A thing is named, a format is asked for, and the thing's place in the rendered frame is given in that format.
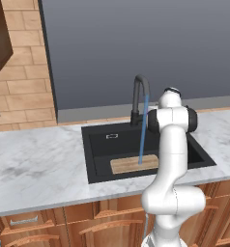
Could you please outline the wooden drawer front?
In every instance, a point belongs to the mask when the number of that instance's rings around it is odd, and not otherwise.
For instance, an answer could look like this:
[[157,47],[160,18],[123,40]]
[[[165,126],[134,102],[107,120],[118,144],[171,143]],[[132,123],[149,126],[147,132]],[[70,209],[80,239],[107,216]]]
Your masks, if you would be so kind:
[[[38,222],[21,224],[16,226],[11,226],[10,221],[18,221],[24,219],[34,218],[38,215]],[[44,209],[26,213],[19,213],[9,216],[3,216],[1,218],[2,221],[2,233],[16,233],[16,232],[24,232],[29,230],[36,230],[46,227],[51,227],[56,225],[56,220],[54,216],[54,212],[52,209]]]
[[55,228],[0,235],[0,247],[70,247],[67,235]]

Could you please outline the dark grey window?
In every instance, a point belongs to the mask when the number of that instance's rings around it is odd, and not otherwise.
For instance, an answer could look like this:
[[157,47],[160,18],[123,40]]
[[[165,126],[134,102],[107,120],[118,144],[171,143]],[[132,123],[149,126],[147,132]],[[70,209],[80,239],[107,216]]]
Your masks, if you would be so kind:
[[230,107],[230,0],[38,0],[60,123],[125,117],[134,78]]

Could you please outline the black sink basin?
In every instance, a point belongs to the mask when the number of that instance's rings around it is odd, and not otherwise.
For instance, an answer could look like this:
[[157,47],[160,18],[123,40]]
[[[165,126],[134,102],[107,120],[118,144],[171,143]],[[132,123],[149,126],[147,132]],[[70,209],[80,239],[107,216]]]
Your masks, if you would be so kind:
[[[89,183],[111,181],[124,178],[136,178],[155,175],[158,168],[113,175],[110,161],[112,159],[139,156],[141,124],[113,123],[104,125],[82,126],[82,140],[85,152],[87,177]],[[158,156],[159,135],[146,130],[143,154]],[[216,163],[187,134],[187,169],[216,166]]]

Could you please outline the black curved sink faucet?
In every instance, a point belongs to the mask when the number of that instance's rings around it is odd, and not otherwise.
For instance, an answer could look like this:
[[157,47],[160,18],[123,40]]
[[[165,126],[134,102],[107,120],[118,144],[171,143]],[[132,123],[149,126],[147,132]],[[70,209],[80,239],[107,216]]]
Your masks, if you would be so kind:
[[139,110],[138,110],[140,89],[143,89],[144,97],[150,95],[149,81],[142,74],[137,74],[134,78],[134,86],[133,86],[132,110],[130,113],[131,126],[136,126],[143,121],[143,117],[139,114]]

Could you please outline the light wooden cutting board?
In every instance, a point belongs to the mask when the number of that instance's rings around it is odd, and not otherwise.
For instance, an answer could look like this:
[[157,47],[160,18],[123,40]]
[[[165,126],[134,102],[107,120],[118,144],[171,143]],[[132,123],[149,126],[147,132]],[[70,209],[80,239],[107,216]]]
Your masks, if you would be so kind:
[[155,154],[143,155],[141,164],[138,156],[112,159],[110,166],[113,175],[152,170],[158,167],[158,157]]

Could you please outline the blue water stream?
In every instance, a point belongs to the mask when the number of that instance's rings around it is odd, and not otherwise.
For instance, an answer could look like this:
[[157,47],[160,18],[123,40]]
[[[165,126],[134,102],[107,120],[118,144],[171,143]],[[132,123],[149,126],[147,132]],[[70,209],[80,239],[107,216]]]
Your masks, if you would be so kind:
[[144,143],[145,143],[145,135],[146,135],[146,125],[147,125],[147,114],[148,114],[148,104],[149,104],[149,94],[146,94],[144,97],[144,110],[143,110],[143,121],[142,121],[142,129],[141,129],[141,138],[140,138],[140,150],[139,150],[139,158],[138,165],[142,165],[142,158],[144,152]]

